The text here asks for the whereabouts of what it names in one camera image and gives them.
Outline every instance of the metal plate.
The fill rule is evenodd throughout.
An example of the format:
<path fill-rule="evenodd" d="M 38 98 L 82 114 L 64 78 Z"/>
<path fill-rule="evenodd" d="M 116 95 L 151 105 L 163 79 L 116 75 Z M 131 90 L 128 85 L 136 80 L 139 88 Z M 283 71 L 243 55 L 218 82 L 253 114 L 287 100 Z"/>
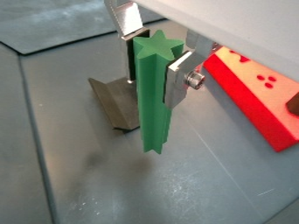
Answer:
<path fill-rule="evenodd" d="M 108 120 L 116 130 L 135 130 L 139 128 L 136 84 L 128 84 L 127 78 L 114 80 L 108 84 L 88 79 L 98 95 Z"/>

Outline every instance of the hole in red tray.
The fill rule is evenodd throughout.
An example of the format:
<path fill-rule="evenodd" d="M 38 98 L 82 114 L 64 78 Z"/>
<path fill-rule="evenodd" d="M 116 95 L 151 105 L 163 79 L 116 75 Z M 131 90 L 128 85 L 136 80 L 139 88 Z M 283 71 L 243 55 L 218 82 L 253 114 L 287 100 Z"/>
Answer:
<path fill-rule="evenodd" d="M 261 75 L 261 74 L 257 76 L 257 78 L 258 78 L 259 80 L 262 80 L 262 81 L 266 79 L 265 76 Z"/>
<path fill-rule="evenodd" d="M 247 57 L 245 57 L 243 55 L 241 55 L 235 51 L 230 50 L 230 52 L 239 55 L 239 62 L 245 63 L 245 62 L 249 62 L 250 61 L 250 59 Z"/>
<path fill-rule="evenodd" d="M 270 84 L 269 82 L 266 83 L 266 87 L 267 88 L 273 88 L 274 86 L 273 86 L 273 84 Z"/>
<path fill-rule="evenodd" d="M 277 78 L 275 78 L 274 76 L 269 76 L 269 79 L 270 79 L 271 81 L 277 81 Z"/>

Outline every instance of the green star-shaped block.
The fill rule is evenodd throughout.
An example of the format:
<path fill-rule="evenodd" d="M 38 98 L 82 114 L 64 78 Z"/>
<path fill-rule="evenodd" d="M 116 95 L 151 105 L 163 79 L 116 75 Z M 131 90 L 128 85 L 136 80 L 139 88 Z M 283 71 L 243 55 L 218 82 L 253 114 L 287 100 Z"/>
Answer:
<path fill-rule="evenodd" d="M 151 38 L 135 38 L 135 71 L 139 121 L 144 151 L 162 154 L 173 111 L 164 106 L 167 65 L 183 53 L 183 41 L 167 39 L 163 31 Z"/>

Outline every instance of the metal bracket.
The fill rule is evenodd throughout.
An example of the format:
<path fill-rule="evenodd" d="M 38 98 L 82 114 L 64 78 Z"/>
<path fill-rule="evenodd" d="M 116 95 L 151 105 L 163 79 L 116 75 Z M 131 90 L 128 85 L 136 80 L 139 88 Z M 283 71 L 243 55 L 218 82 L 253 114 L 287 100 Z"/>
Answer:
<path fill-rule="evenodd" d="M 118 6 L 114 0 L 104 0 L 104 2 L 119 36 L 126 36 L 143 28 L 143 21 L 136 3 L 130 1 Z"/>
<path fill-rule="evenodd" d="M 173 109 L 185 99 L 189 87 L 199 89 L 205 76 L 195 72 L 195 68 L 211 56 L 214 41 L 194 31 L 189 31 L 186 44 L 195 51 L 187 51 L 182 57 L 167 67 L 164 104 Z"/>

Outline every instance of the gray floor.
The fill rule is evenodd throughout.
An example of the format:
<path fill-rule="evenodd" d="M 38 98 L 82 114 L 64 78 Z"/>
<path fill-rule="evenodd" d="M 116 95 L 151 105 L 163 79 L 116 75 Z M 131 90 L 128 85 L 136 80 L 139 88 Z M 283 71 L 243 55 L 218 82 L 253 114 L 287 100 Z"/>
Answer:
<path fill-rule="evenodd" d="M 162 22 L 156 28 L 169 38 L 185 39 L 186 30 L 178 24 Z M 20 58 L 59 223 L 263 223 L 299 196 L 299 145 L 279 154 L 273 151 L 206 73 L 205 88 L 190 90 L 173 112 L 163 155 L 143 153 L 140 131 L 124 135 L 111 129 L 88 83 L 88 77 L 108 82 L 123 76 L 116 38 L 110 34 Z M 6 57 L 16 56 L 10 52 Z M 4 85 L 3 95 L 20 91 L 24 97 L 20 82 L 15 89 L 12 85 L 15 81 Z M 4 98 L 2 105 L 12 96 Z M 24 98 L 19 104 L 26 107 Z M 32 133 L 31 127 L 23 130 L 15 124 L 19 117 L 30 125 L 27 112 L 18 109 L 22 116 L 14 116 L 14 108 L 10 111 L 11 126 L 22 134 Z M 15 130 L 8 130 L 2 128 L 2 135 L 18 144 L 11 153 L 15 159 L 34 159 L 35 180 L 28 181 L 40 183 L 36 189 L 43 191 L 36 155 L 18 152 L 24 143 L 15 141 Z M 31 134 L 26 139 L 35 151 Z M 16 175 L 16 165 L 18 161 L 11 163 L 6 175 Z M 12 193 L 10 184 L 3 188 Z M 19 203 L 26 203 L 23 197 L 34 189 L 22 189 Z M 31 223 L 47 223 L 44 192 L 34 199 L 44 206 L 38 212 L 28 206 L 22 215 L 34 213 L 38 218 Z M 4 206 L 15 210 L 12 203 Z M 43 213 L 47 221 L 39 221 Z"/>
<path fill-rule="evenodd" d="M 140 7 L 144 22 L 162 16 Z M 103 0 L 2 0 L 0 42 L 32 53 L 112 32 L 115 26 Z"/>

